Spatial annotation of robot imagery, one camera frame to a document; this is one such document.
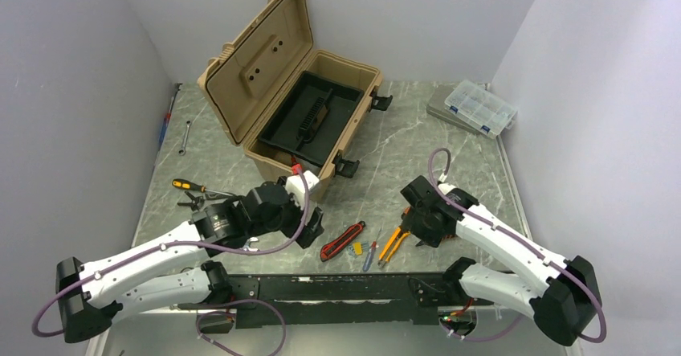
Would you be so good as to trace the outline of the red black utility knife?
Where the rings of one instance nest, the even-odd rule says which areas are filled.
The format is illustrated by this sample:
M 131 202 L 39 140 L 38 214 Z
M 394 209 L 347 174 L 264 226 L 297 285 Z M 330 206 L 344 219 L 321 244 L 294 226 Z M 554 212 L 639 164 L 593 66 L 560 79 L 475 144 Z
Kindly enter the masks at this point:
M 320 261 L 327 262 L 338 256 L 343 249 L 350 245 L 365 229 L 366 223 L 361 220 L 349 226 L 341 235 L 325 244 L 320 249 Z

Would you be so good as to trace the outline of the orange black utility knife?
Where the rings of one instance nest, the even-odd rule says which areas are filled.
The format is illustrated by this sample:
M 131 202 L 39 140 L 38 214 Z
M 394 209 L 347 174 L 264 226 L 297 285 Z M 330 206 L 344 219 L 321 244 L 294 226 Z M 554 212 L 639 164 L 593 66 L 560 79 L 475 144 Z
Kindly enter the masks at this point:
M 384 268 L 390 262 L 396 251 L 401 247 L 402 242 L 410 234 L 411 232 L 407 229 L 403 229 L 402 226 L 396 228 L 379 255 L 379 260 L 377 262 L 379 268 Z

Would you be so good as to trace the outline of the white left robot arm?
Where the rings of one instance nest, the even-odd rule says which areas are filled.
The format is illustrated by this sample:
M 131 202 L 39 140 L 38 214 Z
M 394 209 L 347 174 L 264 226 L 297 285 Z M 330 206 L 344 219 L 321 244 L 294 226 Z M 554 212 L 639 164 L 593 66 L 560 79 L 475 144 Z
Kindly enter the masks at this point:
M 67 343 L 93 338 L 132 315 L 167 305 L 218 308 L 232 298 L 222 253 L 262 255 L 249 239 L 281 232 L 308 248 L 323 232 L 323 212 L 311 204 L 320 180 L 312 172 L 264 182 L 194 213 L 174 229 L 126 252 L 84 263 L 75 257 L 56 266 L 56 292 Z

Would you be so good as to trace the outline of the black tool tray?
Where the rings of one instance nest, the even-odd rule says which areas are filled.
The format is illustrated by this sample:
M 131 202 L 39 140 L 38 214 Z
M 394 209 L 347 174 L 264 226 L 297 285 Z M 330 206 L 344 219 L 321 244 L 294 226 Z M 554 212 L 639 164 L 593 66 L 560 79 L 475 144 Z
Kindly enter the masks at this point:
M 258 140 L 323 166 L 365 92 L 303 72 Z

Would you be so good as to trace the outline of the tan plastic toolbox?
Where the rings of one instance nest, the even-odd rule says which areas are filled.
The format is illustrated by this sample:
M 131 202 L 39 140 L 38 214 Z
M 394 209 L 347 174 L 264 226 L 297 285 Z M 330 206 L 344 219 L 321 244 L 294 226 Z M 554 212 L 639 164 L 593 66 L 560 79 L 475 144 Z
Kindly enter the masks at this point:
M 391 96 L 380 96 L 381 71 L 330 51 L 316 48 L 307 0 L 267 0 L 267 5 L 218 56 L 211 58 L 198 85 L 233 145 L 243 149 L 262 178 L 273 181 L 292 171 L 291 154 L 258 140 L 303 72 L 365 92 L 325 164 L 296 160 L 320 180 L 312 194 L 321 200 L 335 177 L 351 178 L 359 161 L 349 145 L 365 115 L 385 111 Z

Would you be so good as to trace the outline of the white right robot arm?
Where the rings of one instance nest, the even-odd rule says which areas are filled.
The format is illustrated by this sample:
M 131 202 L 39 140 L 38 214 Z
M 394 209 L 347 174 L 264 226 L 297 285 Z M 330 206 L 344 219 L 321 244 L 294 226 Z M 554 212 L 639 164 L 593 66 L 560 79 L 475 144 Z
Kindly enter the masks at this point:
M 578 338 L 605 340 L 601 294 L 587 259 L 569 260 L 541 247 L 451 184 L 418 176 L 401 194 L 409 205 L 402 226 L 425 245 L 436 248 L 453 235 L 508 268 L 497 271 L 460 257 L 442 275 L 442 292 L 449 302 L 478 299 L 512 309 L 532 319 L 540 332 L 562 346 L 571 346 Z

